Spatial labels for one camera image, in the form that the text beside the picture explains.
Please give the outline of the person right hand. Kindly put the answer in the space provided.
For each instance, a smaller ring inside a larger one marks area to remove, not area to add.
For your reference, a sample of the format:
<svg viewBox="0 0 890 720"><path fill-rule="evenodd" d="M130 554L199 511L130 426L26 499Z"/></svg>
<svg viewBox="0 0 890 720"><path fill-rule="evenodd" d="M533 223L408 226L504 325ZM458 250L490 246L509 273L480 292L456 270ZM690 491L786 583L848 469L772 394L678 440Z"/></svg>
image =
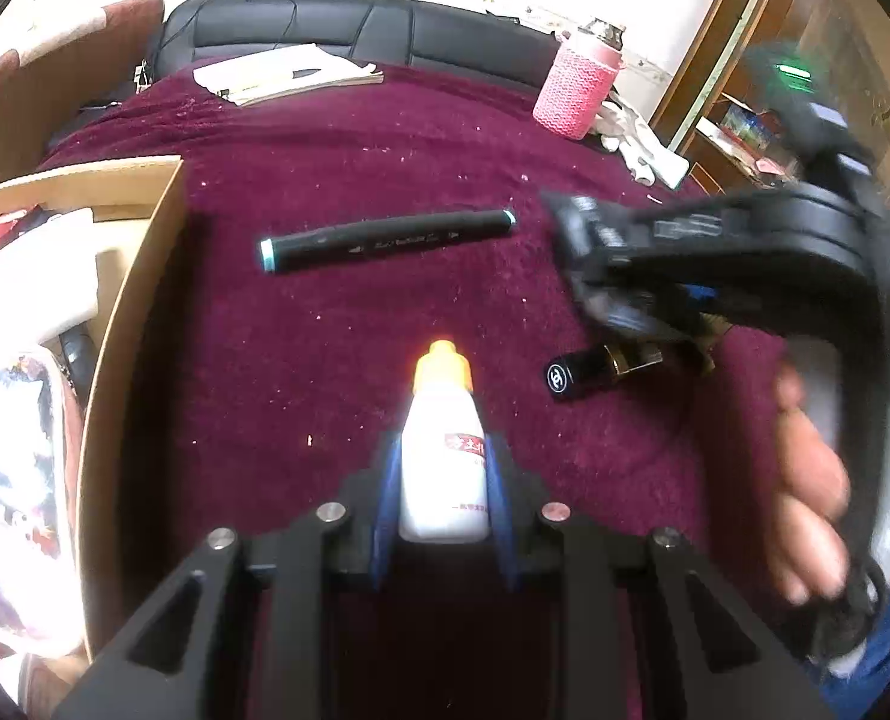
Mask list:
<svg viewBox="0 0 890 720"><path fill-rule="evenodd" d="M843 463L804 413L803 380L789 362L775 378L775 481L765 554L778 593L793 606L835 598L849 573L849 551L835 529L847 510Z"/></svg>

